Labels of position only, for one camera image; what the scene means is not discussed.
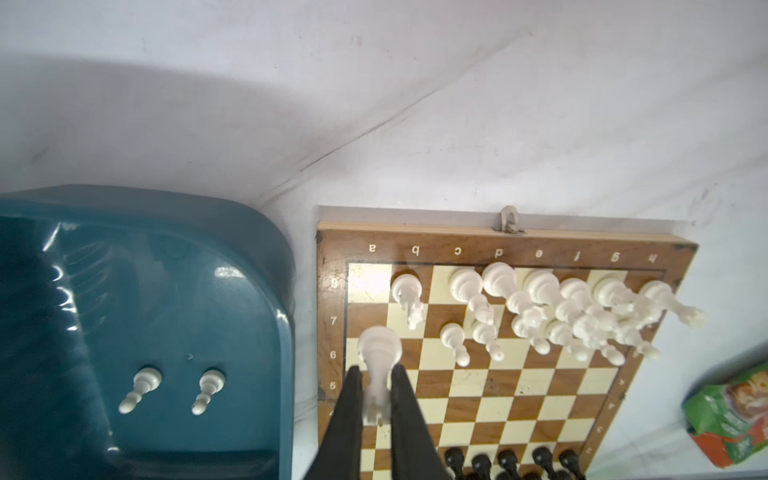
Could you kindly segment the white chess rook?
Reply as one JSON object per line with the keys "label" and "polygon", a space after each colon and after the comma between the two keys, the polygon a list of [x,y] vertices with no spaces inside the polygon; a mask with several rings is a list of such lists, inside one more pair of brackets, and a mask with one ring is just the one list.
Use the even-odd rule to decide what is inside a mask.
{"label": "white chess rook", "polygon": [[358,355],[369,375],[369,383],[363,393],[363,420],[366,425],[384,424],[390,420],[391,400],[387,382],[402,352],[400,337],[388,327],[370,327],[359,337]]}

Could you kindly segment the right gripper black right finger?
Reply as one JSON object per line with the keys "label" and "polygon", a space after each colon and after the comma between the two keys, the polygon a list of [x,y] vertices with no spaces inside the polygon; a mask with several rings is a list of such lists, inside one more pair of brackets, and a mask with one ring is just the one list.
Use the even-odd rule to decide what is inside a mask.
{"label": "right gripper black right finger", "polygon": [[399,480],[451,479],[439,457],[405,368],[391,372],[391,476]]}

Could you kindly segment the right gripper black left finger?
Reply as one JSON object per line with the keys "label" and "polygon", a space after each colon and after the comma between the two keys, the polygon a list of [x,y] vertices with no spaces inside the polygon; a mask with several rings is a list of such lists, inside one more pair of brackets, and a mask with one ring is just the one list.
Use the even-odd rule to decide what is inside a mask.
{"label": "right gripper black left finger", "polygon": [[362,373],[352,366],[306,480],[352,479],[360,476],[363,433]]}

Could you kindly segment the white chess knight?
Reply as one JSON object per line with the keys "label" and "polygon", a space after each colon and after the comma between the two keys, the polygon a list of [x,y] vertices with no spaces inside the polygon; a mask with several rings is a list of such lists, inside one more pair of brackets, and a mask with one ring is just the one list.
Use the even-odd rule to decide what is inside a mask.
{"label": "white chess knight", "polygon": [[426,317],[422,292],[420,280],[412,274],[397,276],[391,285],[391,295],[404,310],[410,330],[416,330]]}

